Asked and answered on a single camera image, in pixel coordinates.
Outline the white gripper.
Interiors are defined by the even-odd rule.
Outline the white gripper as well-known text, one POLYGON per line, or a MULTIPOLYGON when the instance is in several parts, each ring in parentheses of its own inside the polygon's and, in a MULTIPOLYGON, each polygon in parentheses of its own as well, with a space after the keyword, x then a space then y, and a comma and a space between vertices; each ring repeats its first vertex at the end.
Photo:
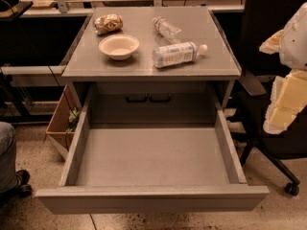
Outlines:
POLYGON ((307 3, 304 3, 279 30, 266 41, 259 51, 265 54, 279 52, 280 62, 292 70, 285 78, 276 77, 265 115, 263 129, 268 134, 280 134, 295 120, 307 105, 307 3))

